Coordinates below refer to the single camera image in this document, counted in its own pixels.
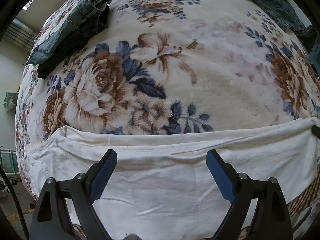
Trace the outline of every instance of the white fabric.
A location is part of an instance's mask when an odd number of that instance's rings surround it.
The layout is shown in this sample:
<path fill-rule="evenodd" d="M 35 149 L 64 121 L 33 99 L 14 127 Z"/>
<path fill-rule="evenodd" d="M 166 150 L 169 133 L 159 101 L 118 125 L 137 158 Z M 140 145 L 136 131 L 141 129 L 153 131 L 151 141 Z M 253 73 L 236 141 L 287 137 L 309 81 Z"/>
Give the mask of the white fabric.
<path fill-rule="evenodd" d="M 206 166 L 210 149 L 252 179 L 276 177 L 290 202 L 316 176 L 316 118 L 247 130 L 130 136 L 94 134 L 64 126 L 27 153 L 31 183 L 39 195 L 47 177 L 73 178 L 109 149 L 118 164 L 94 208 L 113 239 L 135 233 L 145 240 L 212 237 L 230 203 Z M 68 201 L 73 223 L 79 223 Z M 251 223 L 249 210 L 244 226 Z"/>

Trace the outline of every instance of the clothing pile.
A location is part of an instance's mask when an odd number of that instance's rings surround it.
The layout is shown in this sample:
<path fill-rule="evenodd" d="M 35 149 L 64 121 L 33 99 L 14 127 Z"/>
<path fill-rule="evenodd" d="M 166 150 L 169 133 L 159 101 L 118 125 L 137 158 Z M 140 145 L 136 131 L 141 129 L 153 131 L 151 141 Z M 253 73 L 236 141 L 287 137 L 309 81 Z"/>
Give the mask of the clothing pile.
<path fill-rule="evenodd" d="M 320 37 L 312 25 L 305 27 L 287 0 L 253 0 L 284 31 L 291 29 L 309 53 L 315 72 L 320 72 Z M 47 78 L 54 68 L 74 51 L 83 49 L 90 38 L 107 28 L 111 0 L 81 0 L 59 30 L 37 45 L 27 64 L 38 66 L 39 78 Z"/>

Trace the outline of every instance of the floral blanket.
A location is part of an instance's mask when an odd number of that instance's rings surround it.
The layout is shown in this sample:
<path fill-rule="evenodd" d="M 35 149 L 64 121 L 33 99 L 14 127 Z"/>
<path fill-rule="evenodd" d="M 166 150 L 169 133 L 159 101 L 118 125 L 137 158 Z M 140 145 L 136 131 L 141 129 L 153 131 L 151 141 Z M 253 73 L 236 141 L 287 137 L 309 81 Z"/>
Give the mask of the floral blanket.
<path fill-rule="evenodd" d="M 36 45 L 62 24 L 68 0 Z M 30 193 L 28 150 L 64 125 L 111 134 L 250 129 L 319 117 L 320 84 L 295 36 L 249 0 L 112 0 L 109 27 L 46 79 L 26 65 L 16 148 Z M 319 195 L 320 172 L 289 204 Z"/>

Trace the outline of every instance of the blue gripper pad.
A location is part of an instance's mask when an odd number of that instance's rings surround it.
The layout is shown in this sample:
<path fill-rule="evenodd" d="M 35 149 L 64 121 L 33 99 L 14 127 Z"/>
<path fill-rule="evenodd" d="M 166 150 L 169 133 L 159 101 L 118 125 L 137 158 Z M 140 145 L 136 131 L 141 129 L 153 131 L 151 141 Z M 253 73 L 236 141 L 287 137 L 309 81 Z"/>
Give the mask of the blue gripper pad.
<path fill-rule="evenodd" d="M 213 179 L 217 183 L 217 186 L 223 198 L 229 200 L 232 204 L 236 200 L 232 180 L 229 178 L 229 176 L 211 151 L 207 152 L 206 162 L 209 171 L 211 172 Z"/>
<path fill-rule="evenodd" d="M 91 204 L 94 203 L 95 200 L 99 199 L 117 165 L 117 153 L 112 151 L 109 158 L 105 161 L 105 163 L 101 166 L 97 175 L 94 177 L 90 184 L 90 195 L 89 199 Z"/>

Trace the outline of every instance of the metal rack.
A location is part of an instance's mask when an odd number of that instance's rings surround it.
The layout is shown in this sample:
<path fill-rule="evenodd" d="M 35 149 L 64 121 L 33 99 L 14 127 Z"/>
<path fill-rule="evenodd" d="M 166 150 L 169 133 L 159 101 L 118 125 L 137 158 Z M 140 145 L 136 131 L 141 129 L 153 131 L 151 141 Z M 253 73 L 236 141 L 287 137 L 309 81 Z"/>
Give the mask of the metal rack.
<path fill-rule="evenodd" d="M 19 175 L 17 153 L 15 150 L 0 148 L 0 165 L 4 169 L 7 176 Z"/>

